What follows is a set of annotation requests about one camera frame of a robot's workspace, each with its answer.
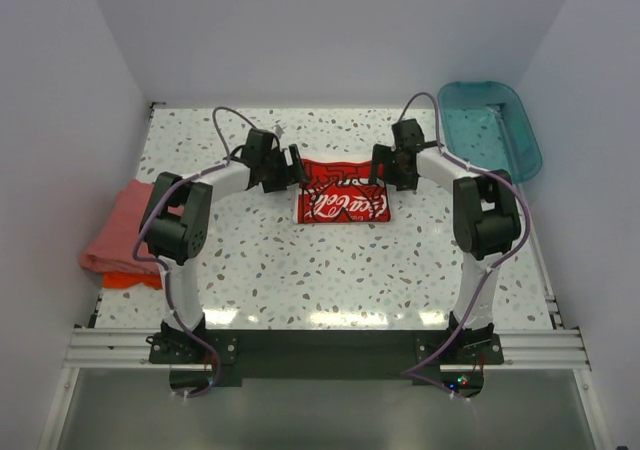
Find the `white t shirt red print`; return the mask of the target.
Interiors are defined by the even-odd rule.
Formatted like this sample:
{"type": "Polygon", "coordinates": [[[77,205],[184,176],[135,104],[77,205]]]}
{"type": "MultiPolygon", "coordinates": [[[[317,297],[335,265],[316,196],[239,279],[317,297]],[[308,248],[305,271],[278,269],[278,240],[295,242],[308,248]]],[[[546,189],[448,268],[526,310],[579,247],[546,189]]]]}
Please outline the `white t shirt red print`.
{"type": "Polygon", "coordinates": [[[310,180],[296,188],[293,221],[311,224],[389,223],[386,184],[369,183],[371,162],[303,159],[310,180]]]}

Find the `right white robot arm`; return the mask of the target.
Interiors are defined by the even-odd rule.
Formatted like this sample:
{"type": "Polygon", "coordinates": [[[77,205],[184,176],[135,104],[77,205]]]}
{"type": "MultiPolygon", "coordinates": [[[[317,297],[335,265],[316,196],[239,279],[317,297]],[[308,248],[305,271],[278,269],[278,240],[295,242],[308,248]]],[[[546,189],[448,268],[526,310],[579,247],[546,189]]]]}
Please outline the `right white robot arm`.
{"type": "Polygon", "coordinates": [[[469,362],[493,332],[493,302],[499,267],[520,239],[522,224],[510,175],[476,168],[426,141],[414,119],[392,125],[393,144],[376,144],[369,182],[415,190],[427,179],[452,197],[454,239],[463,253],[457,301],[450,312],[448,356],[469,362]]]}

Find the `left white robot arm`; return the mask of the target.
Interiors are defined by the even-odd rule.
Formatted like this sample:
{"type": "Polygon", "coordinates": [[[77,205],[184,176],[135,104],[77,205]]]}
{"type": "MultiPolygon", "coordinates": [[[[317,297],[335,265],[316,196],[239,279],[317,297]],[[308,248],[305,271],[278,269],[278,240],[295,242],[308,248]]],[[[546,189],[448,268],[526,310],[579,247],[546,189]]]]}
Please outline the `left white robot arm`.
{"type": "Polygon", "coordinates": [[[166,302],[161,333],[175,335],[171,348],[183,361],[196,362],[207,350],[196,259],[209,234],[213,205],[256,186],[273,193],[309,181],[298,146],[283,147],[275,133],[261,129],[251,129],[244,144],[217,165],[191,176],[158,175],[132,256],[159,270],[166,302]]]}

